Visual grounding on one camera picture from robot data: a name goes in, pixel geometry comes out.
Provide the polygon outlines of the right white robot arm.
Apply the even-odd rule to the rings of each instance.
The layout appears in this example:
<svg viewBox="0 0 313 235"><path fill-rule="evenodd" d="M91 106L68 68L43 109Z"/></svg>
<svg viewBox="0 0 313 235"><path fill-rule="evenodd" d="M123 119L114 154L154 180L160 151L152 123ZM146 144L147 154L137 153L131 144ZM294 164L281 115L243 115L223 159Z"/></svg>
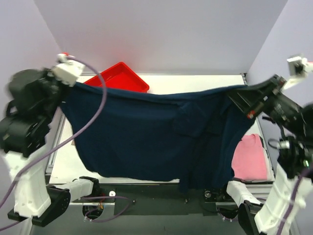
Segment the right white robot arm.
<svg viewBox="0 0 313 235"><path fill-rule="evenodd" d="M221 185L218 194L238 206L238 221L247 235L287 235L298 211L313 189L313 107L299 106L283 94L289 87L274 75L265 82L235 89L227 95L249 118L261 113L278 125L282 134L275 181L265 202L260 202L239 181Z"/></svg>

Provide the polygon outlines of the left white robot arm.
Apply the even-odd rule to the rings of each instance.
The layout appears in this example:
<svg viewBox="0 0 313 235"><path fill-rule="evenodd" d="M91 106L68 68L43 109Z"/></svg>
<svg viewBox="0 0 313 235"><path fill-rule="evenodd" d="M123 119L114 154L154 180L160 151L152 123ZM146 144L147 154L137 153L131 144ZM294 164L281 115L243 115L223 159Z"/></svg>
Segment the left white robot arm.
<svg viewBox="0 0 313 235"><path fill-rule="evenodd" d="M0 148L9 169L15 205L8 218L31 219L44 227L61 216L69 204L85 197L99 199L99 181L80 177L70 183L50 186L45 181L47 135L58 106L81 75L80 71L24 70L14 74L7 89L12 100L0 122Z"/></svg>

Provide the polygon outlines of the navy blue t shirt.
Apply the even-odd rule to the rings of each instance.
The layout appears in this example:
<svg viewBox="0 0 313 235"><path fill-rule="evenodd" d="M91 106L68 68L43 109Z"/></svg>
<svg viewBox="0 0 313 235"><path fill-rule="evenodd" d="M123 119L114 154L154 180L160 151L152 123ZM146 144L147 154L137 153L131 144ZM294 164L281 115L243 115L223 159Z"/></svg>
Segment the navy blue t shirt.
<svg viewBox="0 0 313 235"><path fill-rule="evenodd" d="M254 124L228 98L228 88L181 94L145 94L76 84L61 110L77 134L88 171L102 177L168 182L179 189L219 189L234 177L239 141Z"/></svg>

